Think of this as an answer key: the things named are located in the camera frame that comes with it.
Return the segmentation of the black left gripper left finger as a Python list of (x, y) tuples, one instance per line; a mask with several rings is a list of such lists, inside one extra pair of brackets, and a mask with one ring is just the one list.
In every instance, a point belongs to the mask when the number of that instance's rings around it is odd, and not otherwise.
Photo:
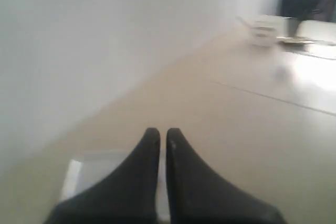
[(137, 146), (112, 173), (57, 204), (45, 223), (157, 223), (160, 145), (159, 131), (146, 129)]

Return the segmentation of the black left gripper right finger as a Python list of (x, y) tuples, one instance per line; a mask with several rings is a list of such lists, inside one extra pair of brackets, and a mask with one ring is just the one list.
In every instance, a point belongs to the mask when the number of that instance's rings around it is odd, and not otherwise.
[(277, 208), (216, 173), (178, 128), (166, 135), (166, 186), (171, 223), (286, 223)]

